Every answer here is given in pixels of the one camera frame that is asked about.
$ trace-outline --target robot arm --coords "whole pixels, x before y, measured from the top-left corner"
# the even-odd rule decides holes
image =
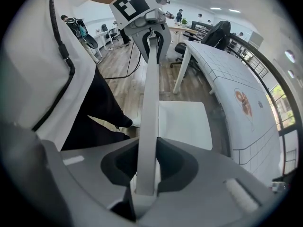
[[[149,37],[158,37],[157,63],[169,48],[171,35],[163,10],[154,0],[114,0],[110,8],[120,29],[132,36],[143,58],[148,62]]]

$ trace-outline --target desk leg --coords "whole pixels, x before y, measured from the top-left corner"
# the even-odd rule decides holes
[[[102,58],[102,54],[101,54],[99,48],[97,48],[96,51],[97,51],[97,53],[99,54],[100,58]]]
[[[101,41],[102,41],[102,43],[103,43],[104,49],[107,50],[107,48],[106,48],[106,42],[105,42],[105,39],[104,39],[103,36],[101,36]]]
[[[111,44],[114,45],[113,40],[112,40],[112,37],[110,36],[110,31],[108,31],[108,36],[109,36],[109,39],[110,39]]]
[[[177,44],[180,42],[180,36],[181,36],[181,31],[179,31],[179,33],[178,33],[178,41],[177,41]]]
[[[189,52],[189,49],[186,48],[185,53],[184,53],[184,57],[183,57],[183,61],[182,61],[182,64],[181,64],[181,68],[180,68],[180,71],[179,71],[179,75],[178,75],[178,78],[177,78],[177,81],[176,81],[176,84],[175,84],[175,87],[174,87],[174,90],[173,90],[174,94],[177,94],[178,91],[179,91],[182,79],[184,77],[184,74],[185,74],[186,69],[187,69],[188,64],[189,64],[190,57],[191,57],[191,53]]]

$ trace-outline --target cable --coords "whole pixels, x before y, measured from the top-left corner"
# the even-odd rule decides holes
[[[129,69],[129,65],[130,65],[130,62],[131,62],[131,57],[132,57],[132,53],[133,53],[133,47],[134,47],[134,42],[133,42],[133,46],[132,46],[132,50],[131,50],[131,55],[130,55],[130,57],[129,57],[129,61],[128,61],[128,67],[127,67],[127,72],[126,72],[126,76],[124,76],[124,77],[115,77],[115,78],[104,78],[104,80],[110,80],[110,79],[124,79],[124,78],[127,78],[127,77],[129,77],[129,76],[131,76],[132,74],[134,74],[137,70],[138,70],[138,68],[140,67],[140,65],[141,65],[141,52],[139,51],[139,60],[138,60],[138,63],[137,63],[137,65],[136,65],[136,67],[135,67],[135,69],[128,75],[127,73],[128,73],[128,69]]]
[[[132,57],[132,53],[133,53],[133,47],[134,47],[134,42],[133,42],[133,45],[132,45],[131,56],[129,57],[128,67],[127,67],[127,72],[126,72],[126,74],[128,74],[129,64],[131,63],[131,57]]]
[[[57,106],[58,102],[64,95],[65,91],[67,90],[68,86],[71,83],[71,80],[75,74],[75,66],[72,63],[71,59],[69,58],[69,53],[65,47],[65,44],[61,41],[58,25],[57,25],[57,20],[56,20],[56,13],[55,13],[55,8],[53,4],[53,0],[49,0],[49,13],[51,17],[51,23],[52,23],[52,28],[53,28],[53,35],[56,39],[57,44],[59,45],[59,52],[62,56],[62,58],[66,61],[68,67],[70,68],[70,74],[67,82],[65,85],[62,87],[60,92],[58,93],[57,97],[55,98],[52,106],[47,110],[47,112],[44,114],[44,116],[36,123],[36,125],[32,128],[33,131],[37,131],[40,126],[48,119],[48,117],[51,115],[55,107]]]

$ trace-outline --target person standing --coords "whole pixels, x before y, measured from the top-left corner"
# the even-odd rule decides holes
[[[177,16],[176,16],[177,22],[181,22],[181,20],[182,20],[182,12],[183,12],[183,9],[179,9],[179,13],[177,13]]]
[[[167,2],[167,0],[156,0],[156,3],[159,5],[159,8],[163,10],[163,5],[166,5],[170,2]]]
[[[119,29],[119,31],[120,31],[120,35],[123,39],[123,44],[128,44],[131,41],[131,39],[125,34],[124,29],[121,29],[121,30]]]
[[[202,23],[202,14],[201,13],[198,13],[198,22]],[[202,29],[201,25],[196,25],[196,27],[199,28],[199,29]]]
[[[242,40],[245,40],[243,32],[238,33],[237,36],[240,37]]]
[[[61,19],[67,24],[67,26],[74,33],[75,29],[77,29],[78,19],[76,19],[75,17],[68,18],[66,15],[62,15]],[[98,65],[102,60],[98,60],[95,57],[95,55],[91,51],[90,47],[85,43],[85,40],[83,39],[83,37],[78,38],[78,40],[81,43],[81,45],[84,47],[84,49],[87,51],[87,53],[89,54],[89,56],[93,59],[93,61],[95,62],[95,64]]]
[[[202,14],[198,13],[198,22],[202,23]]]
[[[113,0],[94,1],[109,4]],[[5,92],[1,94],[1,120],[34,130],[40,139],[53,142],[58,151],[129,139],[88,117],[108,121],[116,127],[140,126],[139,119],[132,121],[124,115],[75,34],[62,20],[56,23],[60,34],[55,38],[49,0],[26,0],[14,16],[1,47],[1,72],[5,73],[0,80],[0,88]],[[71,76],[57,39],[68,50],[75,71],[64,95],[55,104]]]

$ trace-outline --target desk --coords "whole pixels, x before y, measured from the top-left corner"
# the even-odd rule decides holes
[[[197,30],[198,32],[200,32],[203,36],[207,35],[208,32],[209,32],[209,31],[205,31],[205,30],[203,30],[203,29],[198,29],[198,28],[196,28],[196,30]]]
[[[100,33],[96,34],[96,35],[94,36],[94,38],[96,39],[96,38],[100,37],[104,49],[105,49],[105,50],[108,50],[107,47],[106,47],[106,41],[105,41],[105,39],[104,39],[104,35],[106,35],[106,34],[108,34],[109,40],[110,40],[111,44],[114,45],[113,40],[112,40],[112,38],[111,38],[111,36],[110,36],[110,30],[107,30],[107,31],[104,31],[104,32],[100,32]]]
[[[169,25],[169,29],[173,30],[173,31],[179,31],[179,35],[178,35],[178,40],[177,40],[177,44],[180,42],[180,36],[182,32],[191,32],[193,34],[198,34],[198,32],[196,30],[193,30],[191,28],[186,28],[186,27],[182,27],[181,25]]]
[[[115,30],[116,31],[116,33],[117,33],[117,36],[119,36],[119,26],[113,26],[113,27],[111,27],[110,29],[109,29],[109,31],[110,30]]]
[[[187,45],[174,93],[193,56],[226,115],[233,160],[267,184],[279,175],[280,143],[271,107],[249,69],[227,52],[205,44]]]
[[[159,137],[211,150],[213,142],[204,104],[159,101]]]

